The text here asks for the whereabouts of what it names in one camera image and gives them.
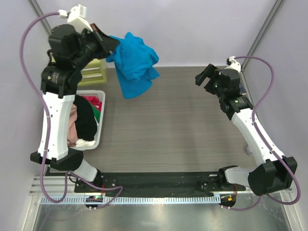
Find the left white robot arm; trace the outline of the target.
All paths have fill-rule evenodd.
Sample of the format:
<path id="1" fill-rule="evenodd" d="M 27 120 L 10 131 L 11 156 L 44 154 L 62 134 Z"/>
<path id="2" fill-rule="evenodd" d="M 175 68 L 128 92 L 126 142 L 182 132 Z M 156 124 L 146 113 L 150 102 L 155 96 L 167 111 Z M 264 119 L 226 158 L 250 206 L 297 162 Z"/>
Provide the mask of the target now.
<path id="1" fill-rule="evenodd" d="M 94 59 L 105 59 L 119 41 L 104 34 L 95 23 L 80 32 L 70 24 L 56 26 L 48 38 L 50 61 L 41 73 L 41 93 L 44 103 L 42 141 L 30 155 L 38 164 L 49 164 L 60 171 L 74 172 L 89 182 L 98 182 L 100 172 L 91 166 L 82 151 L 67 146 L 69 114 L 81 70 Z"/>

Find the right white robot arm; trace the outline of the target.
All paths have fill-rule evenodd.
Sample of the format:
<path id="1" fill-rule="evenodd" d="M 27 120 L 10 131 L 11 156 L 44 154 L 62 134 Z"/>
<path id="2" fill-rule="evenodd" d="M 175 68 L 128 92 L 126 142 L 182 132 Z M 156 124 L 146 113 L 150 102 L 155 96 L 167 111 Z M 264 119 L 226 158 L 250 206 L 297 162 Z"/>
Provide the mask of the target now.
<path id="1" fill-rule="evenodd" d="M 222 70 L 209 64 L 195 77 L 197 86 L 209 78 L 204 89 L 218 97 L 221 110 L 243 135 L 257 165 L 254 170 L 238 166 L 220 168 L 222 182 L 248 187 L 257 196 L 288 189 L 293 179 L 286 168 L 295 173 L 297 162 L 277 148 L 253 115 L 252 103 L 240 92 L 240 70 L 238 62 Z"/>

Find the blue t shirt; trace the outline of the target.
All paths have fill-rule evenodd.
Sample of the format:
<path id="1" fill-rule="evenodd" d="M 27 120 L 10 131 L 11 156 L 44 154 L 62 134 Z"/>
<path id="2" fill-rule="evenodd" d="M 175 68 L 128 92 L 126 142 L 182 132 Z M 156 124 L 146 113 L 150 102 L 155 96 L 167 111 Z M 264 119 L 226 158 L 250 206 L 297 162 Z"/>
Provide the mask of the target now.
<path id="1" fill-rule="evenodd" d="M 154 65 L 159 57 L 143 39 L 128 32 L 124 38 L 115 38 L 120 44 L 106 58 L 114 63 L 118 82 L 125 99 L 138 97 L 149 90 L 152 81 L 160 76 Z"/>

